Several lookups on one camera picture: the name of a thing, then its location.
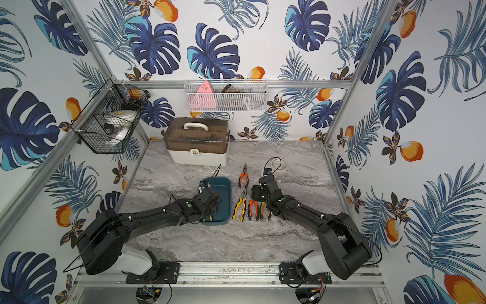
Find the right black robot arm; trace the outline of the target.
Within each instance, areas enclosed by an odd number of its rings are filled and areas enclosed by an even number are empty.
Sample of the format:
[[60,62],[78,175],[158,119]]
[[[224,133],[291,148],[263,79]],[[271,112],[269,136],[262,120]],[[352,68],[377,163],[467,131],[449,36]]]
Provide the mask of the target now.
[[320,212],[284,195],[272,174],[261,177],[259,186],[272,215],[298,224],[318,237],[326,266],[340,279],[348,279],[373,257],[348,214]]

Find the orange black cutting pliers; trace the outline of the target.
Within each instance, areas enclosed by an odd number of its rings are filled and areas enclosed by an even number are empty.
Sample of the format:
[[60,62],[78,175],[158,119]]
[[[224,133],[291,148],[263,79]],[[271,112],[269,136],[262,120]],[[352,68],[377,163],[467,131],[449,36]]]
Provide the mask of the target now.
[[260,220],[271,220],[272,213],[266,207],[266,203],[263,201],[259,206],[259,219]]

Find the teal plastic storage tray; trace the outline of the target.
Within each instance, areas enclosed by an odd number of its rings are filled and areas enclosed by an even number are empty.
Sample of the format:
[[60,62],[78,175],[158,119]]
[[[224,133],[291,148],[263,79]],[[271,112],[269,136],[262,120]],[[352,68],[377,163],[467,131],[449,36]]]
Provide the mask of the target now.
[[221,202],[218,206],[214,207],[202,224],[206,226],[225,225],[228,223],[231,214],[232,205],[232,185],[226,177],[214,177],[211,181],[210,178],[205,178],[199,182],[199,191],[203,186],[212,187],[217,192]]

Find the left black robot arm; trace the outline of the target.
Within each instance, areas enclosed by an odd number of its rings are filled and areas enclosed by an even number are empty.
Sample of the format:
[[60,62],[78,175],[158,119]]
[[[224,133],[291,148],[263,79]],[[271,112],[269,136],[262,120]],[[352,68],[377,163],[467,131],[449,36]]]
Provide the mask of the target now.
[[101,212],[77,240],[82,266],[88,275],[119,270],[147,277],[159,266],[152,253],[129,248],[131,239],[166,227],[198,224],[215,215],[222,199],[206,187],[191,199],[181,198],[166,206],[141,212]]

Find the yellow black combination pliers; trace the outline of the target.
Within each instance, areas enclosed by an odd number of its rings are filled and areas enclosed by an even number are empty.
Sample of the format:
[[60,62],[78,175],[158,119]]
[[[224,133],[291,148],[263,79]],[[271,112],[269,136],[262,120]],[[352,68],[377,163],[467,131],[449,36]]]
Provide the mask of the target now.
[[236,206],[233,211],[232,218],[235,219],[240,219],[241,222],[244,221],[244,216],[246,212],[246,201],[247,201],[247,192],[244,190],[240,197],[239,201],[236,203]]

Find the small orange long nose pliers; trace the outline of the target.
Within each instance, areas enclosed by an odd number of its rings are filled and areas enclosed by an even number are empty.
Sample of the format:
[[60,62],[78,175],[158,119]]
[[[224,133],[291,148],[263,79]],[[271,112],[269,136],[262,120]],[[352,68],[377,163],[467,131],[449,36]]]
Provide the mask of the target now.
[[247,163],[244,164],[242,173],[239,177],[239,187],[242,188],[247,188],[249,184],[249,177],[248,177],[248,171],[247,171]]

